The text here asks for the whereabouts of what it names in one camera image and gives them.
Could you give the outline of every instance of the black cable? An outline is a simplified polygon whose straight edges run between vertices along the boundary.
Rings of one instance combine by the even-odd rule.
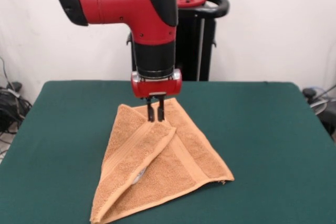
[[[315,97],[313,99],[313,102],[316,101],[317,99],[323,97],[325,94],[328,94],[331,90],[335,89],[336,88],[336,84],[334,86],[332,86],[330,89],[328,89],[327,91],[325,91],[324,93],[318,95],[317,97]]]
[[[7,73],[6,73],[6,67],[5,67],[5,61],[4,59],[0,56],[0,60],[2,61],[2,69],[3,69],[3,72],[4,72],[4,75],[5,75],[5,78],[8,82],[8,84],[13,87],[13,85],[10,83],[10,81],[8,80],[8,76],[7,76]]]
[[[6,152],[8,152],[8,149],[7,149],[7,150],[4,150],[3,152],[0,152],[0,156],[1,156],[2,154],[5,154]]]
[[[0,139],[0,142],[3,142],[3,143],[5,143],[5,144],[9,144],[9,145],[11,145],[12,143],[10,143],[10,142],[7,142],[7,141],[5,141],[5,140],[2,140],[2,139]]]
[[[14,85],[8,79],[5,61],[1,56],[0,60],[3,63],[4,76],[8,82],[7,89],[0,87],[0,133],[15,135],[16,130],[20,128],[32,108],[32,104],[15,91]],[[12,125],[16,126],[16,129],[9,130]]]

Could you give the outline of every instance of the screw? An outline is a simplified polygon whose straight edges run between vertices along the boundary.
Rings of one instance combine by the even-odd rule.
[[[65,7],[65,9],[64,9],[64,10],[65,10],[65,12],[66,12],[66,13],[68,13],[68,12],[70,12],[72,9],[71,9],[71,7],[70,7],[70,6],[68,6],[68,7]]]

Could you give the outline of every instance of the orange towel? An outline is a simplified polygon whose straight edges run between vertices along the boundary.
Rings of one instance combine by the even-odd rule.
[[[209,182],[234,180],[221,157],[176,99],[162,123],[146,106],[119,106],[94,195],[91,223],[110,223],[188,194]]]

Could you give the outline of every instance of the green table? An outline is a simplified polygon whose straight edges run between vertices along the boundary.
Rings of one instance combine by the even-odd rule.
[[[335,223],[336,147],[290,83],[184,83],[177,97],[235,175],[115,223]],[[48,82],[0,164],[0,223],[88,223],[129,82]]]

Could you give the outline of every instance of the white wall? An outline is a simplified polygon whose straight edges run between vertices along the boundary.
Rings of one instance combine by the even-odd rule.
[[[211,80],[336,81],[336,0],[230,0]],[[73,25],[58,0],[0,0],[0,54],[34,101],[48,80],[129,80],[125,25]]]

